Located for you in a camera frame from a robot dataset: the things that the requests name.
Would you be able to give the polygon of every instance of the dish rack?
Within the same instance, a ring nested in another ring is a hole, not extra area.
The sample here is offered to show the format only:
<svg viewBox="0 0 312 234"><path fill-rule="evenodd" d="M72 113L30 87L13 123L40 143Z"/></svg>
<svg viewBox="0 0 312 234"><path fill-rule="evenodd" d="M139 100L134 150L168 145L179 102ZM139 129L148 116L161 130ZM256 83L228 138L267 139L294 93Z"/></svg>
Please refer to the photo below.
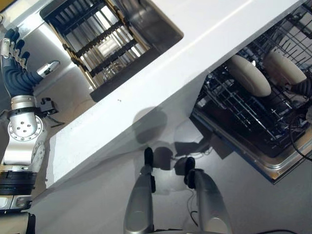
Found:
<svg viewBox="0 0 312 234"><path fill-rule="evenodd" d="M227 123L223 123L223 126L239 132L270 157L277 156L290 145L292 113L309 105L310 99L274 85L262 61L270 51L276 51L296 64L307 78L312 78L311 6L311 0L301 5L237 53L267 78L272 90L268 97L251 95L235 81L223 64L207 75L197 99L196 106L206 109L206 112L213 108L213 102L221 110L220 116L231 115L234 126L228 126ZM299 138L308 127L305 119L298 119L293 137Z"/></svg>
<svg viewBox="0 0 312 234"><path fill-rule="evenodd" d="M109 1L57 0L40 15L93 89L149 50Z"/></svg>

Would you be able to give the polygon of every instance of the plate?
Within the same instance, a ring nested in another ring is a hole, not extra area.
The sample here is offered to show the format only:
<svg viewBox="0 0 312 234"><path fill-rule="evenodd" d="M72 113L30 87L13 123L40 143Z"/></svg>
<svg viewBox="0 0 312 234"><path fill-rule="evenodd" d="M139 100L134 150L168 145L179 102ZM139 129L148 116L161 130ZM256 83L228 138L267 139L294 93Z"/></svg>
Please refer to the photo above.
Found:
<svg viewBox="0 0 312 234"><path fill-rule="evenodd" d="M245 58L234 55L226 65L230 74L254 96L266 97L271 94L271 87L265 76Z"/></svg>
<svg viewBox="0 0 312 234"><path fill-rule="evenodd" d="M298 84L307 78L292 61L275 51L264 58L263 66L272 82L279 86Z"/></svg>

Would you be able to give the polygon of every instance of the dishwasher door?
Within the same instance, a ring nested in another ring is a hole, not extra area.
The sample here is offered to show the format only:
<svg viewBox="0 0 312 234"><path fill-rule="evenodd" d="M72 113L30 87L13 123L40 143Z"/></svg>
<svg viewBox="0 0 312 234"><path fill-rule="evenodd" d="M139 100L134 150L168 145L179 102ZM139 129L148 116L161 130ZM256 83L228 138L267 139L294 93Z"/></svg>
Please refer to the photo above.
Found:
<svg viewBox="0 0 312 234"><path fill-rule="evenodd" d="M293 144L305 155L312 150L312 128L305 116L312 103L311 97L296 95L277 84L276 73L275 77L268 74L264 61L272 52L301 70L306 80L300 87L308 91L312 83L311 0L237 53L264 75L270 95L252 95L235 79L226 62L207 74L193 116L275 183L304 160Z"/></svg>

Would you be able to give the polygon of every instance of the blue rubber finger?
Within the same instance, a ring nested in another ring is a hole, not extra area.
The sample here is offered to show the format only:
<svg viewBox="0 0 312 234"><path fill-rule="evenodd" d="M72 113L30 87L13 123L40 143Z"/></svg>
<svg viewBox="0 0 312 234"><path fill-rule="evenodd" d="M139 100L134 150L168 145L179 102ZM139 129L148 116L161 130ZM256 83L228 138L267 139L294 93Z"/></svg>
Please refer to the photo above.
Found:
<svg viewBox="0 0 312 234"><path fill-rule="evenodd" d="M25 45L24 40L19 40L15 45L15 49L19 50L19 56L20 56L21 49L23 48L24 45Z"/></svg>
<svg viewBox="0 0 312 234"><path fill-rule="evenodd" d="M12 36L14 36L15 34L15 31L10 28L4 35L4 38L9 38L10 40L12 39Z"/></svg>
<svg viewBox="0 0 312 234"><path fill-rule="evenodd" d="M27 60L28 60L29 56L30 56L30 53L29 53L28 51L26 51L26 52L21 56L22 59L25 59L25 65L27 64Z"/></svg>
<svg viewBox="0 0 312 234"><path fill-rule="evenodd" d="M19 37L20 37L20 33L15 32L15 34L12 36L11 41L13 41L16 44L16 41L18 40Z"/></svg>

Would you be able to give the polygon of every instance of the robotic hand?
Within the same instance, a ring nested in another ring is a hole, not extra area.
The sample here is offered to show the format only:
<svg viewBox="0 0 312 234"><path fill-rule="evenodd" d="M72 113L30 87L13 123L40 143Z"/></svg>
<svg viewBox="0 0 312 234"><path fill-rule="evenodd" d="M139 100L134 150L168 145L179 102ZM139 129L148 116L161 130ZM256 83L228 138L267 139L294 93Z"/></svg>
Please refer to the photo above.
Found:
<svg viewBox="0 0 312 234"><path fill-rule="evenodd" d="M17 41L19 36L17 31L8 30L0 50L3 83L12 105L8 113L9 144L0 164L0 230L5 234L35 231L35 216L21 211L31 206L31 192L45 152L47 130L43 118L57 112L49 98L36 105L33 88L57 69L59 61L27 72L30 54L20 56L24 41Z"/></svg>

